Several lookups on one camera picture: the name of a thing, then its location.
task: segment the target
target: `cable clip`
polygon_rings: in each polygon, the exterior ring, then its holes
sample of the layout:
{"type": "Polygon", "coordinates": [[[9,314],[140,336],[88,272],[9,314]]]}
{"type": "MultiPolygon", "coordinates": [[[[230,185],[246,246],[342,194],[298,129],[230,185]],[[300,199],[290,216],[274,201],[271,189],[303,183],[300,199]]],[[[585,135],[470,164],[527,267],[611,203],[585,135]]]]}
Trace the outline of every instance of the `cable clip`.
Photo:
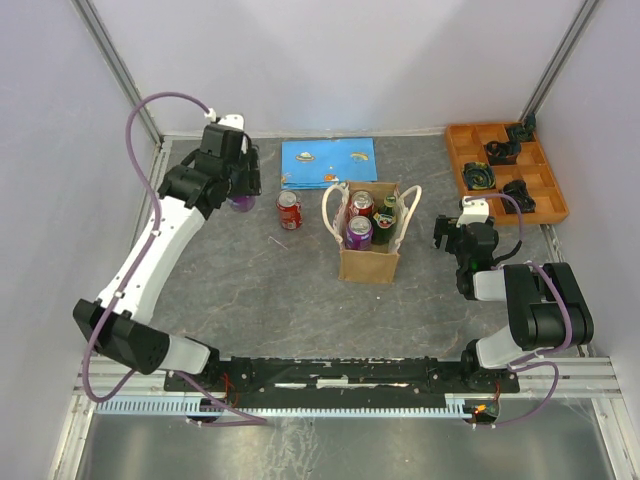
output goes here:
{"type": "Polygon", "coordinates": [[[216,123],[218,115],[216,115],[216,111],[213,108],[209,108],[209,111],[204,114],[204,118],[209,120],[211,123],[216,123]]]}

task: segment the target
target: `coca-cola can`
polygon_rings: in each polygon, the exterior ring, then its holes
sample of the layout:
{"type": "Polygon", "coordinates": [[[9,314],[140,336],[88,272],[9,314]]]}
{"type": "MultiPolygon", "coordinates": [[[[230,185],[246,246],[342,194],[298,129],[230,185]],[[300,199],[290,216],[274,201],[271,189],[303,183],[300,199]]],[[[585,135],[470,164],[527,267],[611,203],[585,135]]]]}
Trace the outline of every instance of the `coca-cola can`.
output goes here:
{"type": "Polygon", "coordinates": [[[369,192],[361,190],[351,196],[349,203],[349,218],[362,216],[371,217],[373,215],[373,197],[369,192]]]}
{"type": "Polygon", "coordinates": [[[280,225],[285,230],[295,230],[302,225],[302,214],[300,213],[300,199],[296,192],[283,190],[278,195],[276,207],[280,213],[280,225]]]}

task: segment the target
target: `metal floor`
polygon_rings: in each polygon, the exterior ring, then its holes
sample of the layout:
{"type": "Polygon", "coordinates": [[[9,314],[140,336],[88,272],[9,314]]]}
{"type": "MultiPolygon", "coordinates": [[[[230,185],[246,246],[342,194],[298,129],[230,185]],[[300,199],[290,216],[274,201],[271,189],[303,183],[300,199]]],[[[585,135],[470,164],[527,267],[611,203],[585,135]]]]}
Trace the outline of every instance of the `metal floor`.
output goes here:
{"type": "MultiPolygon", "coordinates": [[[[457,213],[443,137],[375,139],[380,181],[418,183],[423,199],[400,249],[393,285],[337,279],[338,247],[302,193],[304,226],[279,227],[281,140],[257,140],[263,195],[248,214],[214,212],[179,259],[152,326],[188,335],[223,357],[459,358],[507,322],[502,304],[469,302],[455,258],[431,247],[433,222],[457,213]]],[[[169,163],[197,142],[174,141],[169,163]]],[[[500,228],[500,252],[516,228],[500,228]]],[[[549,259],[527,227],[514,261],[549,259]]],[[[567,355],[575,355],[575,350],[567,355]]],[[[537,401],[503,400],[504,418],[537,401]]],[[[198,429],[182,418],[95,415],[78,479],[607,479],[610,464],[589,400],[556,399],[517,426],[472,431],[460,420],[291,419],[266,427],[198,429]]]]}
{"type": "MultiPolygon", "coordinates": [[[[503,401],[505,416],[531,409],[503,401]]],[[[280,418],[202,428],[181,418],[98,415],[78,480],[606,480],[615,478],[589,400],[477,430],[461,420],[280,418]]]]}

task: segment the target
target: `brown paper bag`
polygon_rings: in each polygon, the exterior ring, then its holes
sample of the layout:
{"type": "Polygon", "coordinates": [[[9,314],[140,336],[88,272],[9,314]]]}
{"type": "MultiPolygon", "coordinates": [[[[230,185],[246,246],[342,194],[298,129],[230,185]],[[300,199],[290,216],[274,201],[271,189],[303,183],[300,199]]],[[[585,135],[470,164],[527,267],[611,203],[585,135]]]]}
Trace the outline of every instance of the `brown paper bag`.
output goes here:
{"type": "Polygon", "coordinates": [[[415,211],[422,188],[416,185],[399,195],[398,184],[396,183],[365,183],[347,182],[332,185],[324,193],[322,198],[322,218],[325,226],[331,232],[340,247],[340,280],[357,283],[392,283],[396,273],[396,267],[400,254],[398,250],[404,240],[404,236],[409,226],[409,221],[415,211]],[[333,223],[329,223],[327,215],[327,199],[333,191],[342,194],[340,207],[334,216],[333,223]],[[395,195],[398,198],[398,226],[391,241],[386,245],[373,245],[370,251],[347,250],[344,246],[343,235],[346,228],[346,213],[349,204],[350,194],[359,190],[366,190],[373,196],[375,207],[382,205],[387,195],[395,195]],[[415,192],[415,198],[411,208],[405,205],[408,195],[415,192]]]}

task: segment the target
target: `orange compartment tray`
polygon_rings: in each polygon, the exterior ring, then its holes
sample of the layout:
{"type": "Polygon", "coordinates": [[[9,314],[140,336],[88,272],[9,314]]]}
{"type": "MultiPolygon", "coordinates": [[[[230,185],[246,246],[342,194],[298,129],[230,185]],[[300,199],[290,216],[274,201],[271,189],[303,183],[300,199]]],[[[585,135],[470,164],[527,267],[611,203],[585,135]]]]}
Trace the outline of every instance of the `orange compartment tray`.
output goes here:
{"type": "MultiPolygon", "coordinates": [[[[468,162],[489,164],[484,146],[492,140],[508,141],[509,137],[505,127],[511,125],[517,125],[517,123],[470,123],[447,127],[445,132],[447,149],[460,196],[498,193],[505,184],[512,180],[521,179],[526,182],[529,195],[536,201],[536,211],[523,214],[525,223],[562,222],[569,215],[569,209],[535,132],[533,142],[520,144],[522,151],[516,158],[515,165],[491,167],[496,177],[496,188],[488,190],[469,190],[467,188],[462,176],[464,164],[468,162]]],[[[491,215],[496,219],[496,225],[518,224],[518,216],[515,213],[506,213],[501,199],[491,198],[487,201],[491,215]]]]}

